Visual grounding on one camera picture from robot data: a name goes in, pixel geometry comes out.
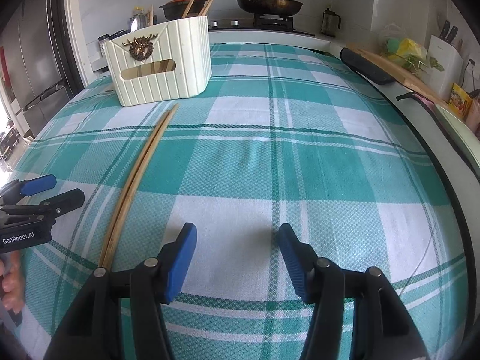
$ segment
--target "metal screw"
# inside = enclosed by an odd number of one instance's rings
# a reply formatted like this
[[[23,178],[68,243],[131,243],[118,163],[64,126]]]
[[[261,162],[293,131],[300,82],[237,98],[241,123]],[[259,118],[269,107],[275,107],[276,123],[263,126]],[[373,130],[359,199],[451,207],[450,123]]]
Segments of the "metal screw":
[[[93,276],[95,276],[96,278],[101,278],[106,273],[107,273],[107,270],[105,268],[100,267],[93,271]]]
[[[325,257],[320,257],[318,260],[317,260],[317,265],[320,267],[320,268],[328,268],[330,266],[330,260],[329,259],[326,259]]]
[[[368,273],[371,274],[372,276],[377,277],[377,278],[382,275],[381,270],[379,268],[377,268],[376,266],[370,267],[368,269]]]
[[[150,257],[149,259],[146,259],[144,262],[143,262],[143,265],[144,266],[148,266],[150,268],[153,268],[154,266],[156,266],[158,264],[158,260],[155,258],[155,257]]]

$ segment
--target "black kettle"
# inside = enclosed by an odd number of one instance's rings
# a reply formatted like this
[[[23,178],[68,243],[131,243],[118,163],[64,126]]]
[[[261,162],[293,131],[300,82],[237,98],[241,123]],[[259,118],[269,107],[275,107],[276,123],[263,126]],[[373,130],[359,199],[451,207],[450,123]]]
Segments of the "black kettle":
[[[337,15],[335,12],[331,11],[330,8],[327,8],[327,10],[323,12],[322,30],[320,32],[322,35],[335,38],[337,27],[340,30],[341,24],[342,18],[340,15]]]

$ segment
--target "wooden cutting board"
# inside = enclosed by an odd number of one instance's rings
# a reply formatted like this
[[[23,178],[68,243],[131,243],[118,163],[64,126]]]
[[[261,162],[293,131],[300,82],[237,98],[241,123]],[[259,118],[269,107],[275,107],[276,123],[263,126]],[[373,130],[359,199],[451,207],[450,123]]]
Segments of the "wooden cutting board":
[[[378,66],[386,73],[390,74],[403,86],[411,89],[414,92],[417,92],[418,94],[426,97],[427,99],[433,101],[441,107],[448,107],[447,103],[444,100],[440,99],[432,89],[430,89],[425,83],[423,83],[418,77],[414,76],[408,70],[382,57],[381,55],[357,48],[353,44],[347,44],[346,46],[350,50],[356,52],[365,59],[376,64],[376,66]]]

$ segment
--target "blue gripper pad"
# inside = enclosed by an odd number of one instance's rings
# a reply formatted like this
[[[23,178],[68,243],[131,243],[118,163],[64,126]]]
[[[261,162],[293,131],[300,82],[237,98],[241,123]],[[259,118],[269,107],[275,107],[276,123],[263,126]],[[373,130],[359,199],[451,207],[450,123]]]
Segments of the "blue gripper pad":
[[[288,223],[280,226],[277,243],[295,293],[304,302],[308,302],[308,280],[313,278],[314,264],[317,261],[315,250],[309,244],[301,243]]]
[[[163,276],[166,274],[167,279],[164,293],[167,304],[181,291],[196,246],[197,228],[193,223],[186,223],[175,242],[164,245],[160,251],[162,253],[166,250],[161,263]]]
[[[51,190],[57,185],[57,178],[54,175],[45,175],[33,180],[27,180],[22,185],[20,192],[25,196],[32,196],[37,193]]]

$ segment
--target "tablecloth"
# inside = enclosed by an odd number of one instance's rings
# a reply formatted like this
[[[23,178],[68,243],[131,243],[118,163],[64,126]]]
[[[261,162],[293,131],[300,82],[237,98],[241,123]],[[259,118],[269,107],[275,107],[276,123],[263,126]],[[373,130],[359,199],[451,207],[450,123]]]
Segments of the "tablecloth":
[[[41,358],[79,288],[136,157],[160,115],[179,103],[135,195],[113,270],[135,267],[185,222],[198,244],[182,292],[163,306],[176,358],[297,359],[312,308],[295,295],[275,242],[290,223],[340,267],[378,266],[430,354],[446,359],[463,334],[465,256],[455,215],[429,156],[362,77],[332,56],[268,44],[214,44],[200,95],[121,107],[98,79],[44,128],[14,177],[52,173],[80,188],[49,244],[25,251],[26,307],[18,336]],[[341,359],[349,356],[348,299]],[[128,301],[125,351],[134,358]]]

